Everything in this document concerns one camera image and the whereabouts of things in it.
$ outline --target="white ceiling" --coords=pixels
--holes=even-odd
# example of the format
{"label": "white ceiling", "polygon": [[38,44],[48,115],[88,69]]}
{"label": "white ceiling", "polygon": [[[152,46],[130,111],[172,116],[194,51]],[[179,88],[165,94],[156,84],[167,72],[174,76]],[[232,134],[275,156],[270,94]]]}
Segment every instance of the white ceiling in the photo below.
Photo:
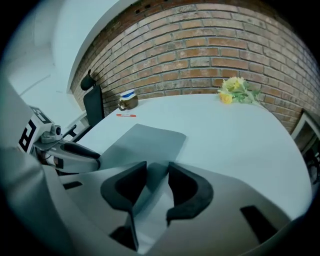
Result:
{"label": "white ceiling", "polygon": [[26,16],[7,45],[3,56],[5,64],[50,45],[63,2],[43,0]]}

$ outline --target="black foam pad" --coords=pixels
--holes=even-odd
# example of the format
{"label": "black foam pad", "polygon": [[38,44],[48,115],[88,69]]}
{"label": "black foam pad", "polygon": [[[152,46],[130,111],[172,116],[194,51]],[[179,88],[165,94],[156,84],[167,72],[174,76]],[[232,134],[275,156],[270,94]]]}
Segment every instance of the black foam pad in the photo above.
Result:
{"label": "black foam pad", "polygon": [[172,220],[193,219],[212,201],[214,190],[211,184],[205,178],[172,162],[168,172],[174,201],[174,208],[166,213],[168,225]]}

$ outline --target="white table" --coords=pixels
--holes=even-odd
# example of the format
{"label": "white table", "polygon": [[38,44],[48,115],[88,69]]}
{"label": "white table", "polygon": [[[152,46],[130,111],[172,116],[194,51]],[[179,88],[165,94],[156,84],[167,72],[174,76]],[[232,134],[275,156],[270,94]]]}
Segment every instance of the white table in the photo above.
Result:
{"label": "white table", "polygon": [[291,219],[311,203],[310,178],[295,142],[261,107],[223,104],[215,94],[145,99],[132,110],[115,110],[78,143],[102,154],[135,124],[185,134],[176,162],[238,178]]}

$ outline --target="white wall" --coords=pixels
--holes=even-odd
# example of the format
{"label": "white wall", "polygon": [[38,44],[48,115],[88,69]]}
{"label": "white wall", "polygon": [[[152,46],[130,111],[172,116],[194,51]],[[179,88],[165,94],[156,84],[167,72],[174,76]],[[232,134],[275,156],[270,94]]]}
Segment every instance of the white wall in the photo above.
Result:
{"label": "white wall", "polygon": [[6,75],[26,104],[40,108],[63,130],[82,114],[74,96],[64,90],[49,47],[11,62]]}
{"label": "white wall", "polygon": [[0,148],[15,148],[33,111],[19,97],[3,74],[0,74],[0,85]]}
{"label": "white wall", "polygon": [[39,107],[64,130],[83,111],[66,92],[51,49],[51,40],[63,0],[44,0],[21,23],[11,38],[1,69],[28,105]]}
{"label": "white wall", "polygon": [[68,91],[82,56],[99,32],[137,0],[65,0],[51,46],[57,72]]}

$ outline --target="black chair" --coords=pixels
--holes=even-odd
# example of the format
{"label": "black chair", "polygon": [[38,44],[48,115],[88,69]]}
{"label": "black chair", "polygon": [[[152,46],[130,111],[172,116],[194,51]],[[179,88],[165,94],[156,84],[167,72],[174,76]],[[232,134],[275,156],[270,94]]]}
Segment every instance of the black chair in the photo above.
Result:
{"label": "black chair", "polygon": [[64,138],[67,135],[71,135],[73,137],[71,142],[75,143],[79,141],[84,135],[86,135],[86,133],[89,132],[97,123],[105,118],[102,91],[100,86],[96,85],[96,81],[90,76],[90,73],[91,69],[89,69],[87,75],[82,79],[80,84],[81,89],[84,91],[87,91],[91,87],[93,87],[92,90],[83,97],[83,103],[89,125],[81,132],[76,134],[74,130],[77,125],[75,124],[62,136]]}

